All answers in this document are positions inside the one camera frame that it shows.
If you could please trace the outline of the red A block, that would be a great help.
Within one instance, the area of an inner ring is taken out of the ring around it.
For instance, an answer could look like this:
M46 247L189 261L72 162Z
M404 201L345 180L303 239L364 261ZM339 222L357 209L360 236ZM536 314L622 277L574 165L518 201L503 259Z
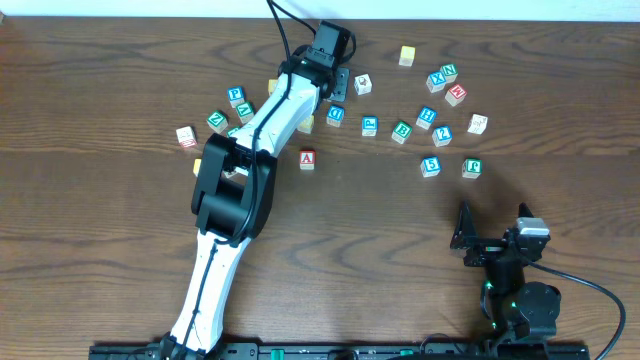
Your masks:
M316 152L303 150L299 153L299 166L301 170L314 170L316 164Z

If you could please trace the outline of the blue 2 block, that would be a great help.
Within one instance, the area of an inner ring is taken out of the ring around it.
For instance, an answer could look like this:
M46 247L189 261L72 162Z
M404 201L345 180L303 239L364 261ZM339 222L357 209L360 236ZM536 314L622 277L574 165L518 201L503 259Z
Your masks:
M436 127L432 132L432 139L436 147L448 145L453 139L453 133L449 126Z

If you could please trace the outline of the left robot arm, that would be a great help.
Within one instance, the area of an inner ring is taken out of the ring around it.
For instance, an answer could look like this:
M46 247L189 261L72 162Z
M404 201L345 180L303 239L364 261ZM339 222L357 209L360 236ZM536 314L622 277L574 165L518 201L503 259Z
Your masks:
M214 134L205 143L191 201L195 266L160 358L203 359L218 346L240 258L271 211L277 157L299 124L347 80L343 66L355 51L352 32L321 22L313 42L281 63L276 88L257 114L232 136Z

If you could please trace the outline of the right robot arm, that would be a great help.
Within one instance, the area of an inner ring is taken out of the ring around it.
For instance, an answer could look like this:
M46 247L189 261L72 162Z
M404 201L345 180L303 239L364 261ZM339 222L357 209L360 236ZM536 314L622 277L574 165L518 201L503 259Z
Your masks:
M500 238L478 235L469 205L460 205L450 248L465 252L466 267L484 269L481 310L493 327L492 334L468 345L468 354L549 357L547 339L557 333L561 294L554 286L526 281L524 268L541 259L550 240L548 226L524 203L519 205L516 224Z

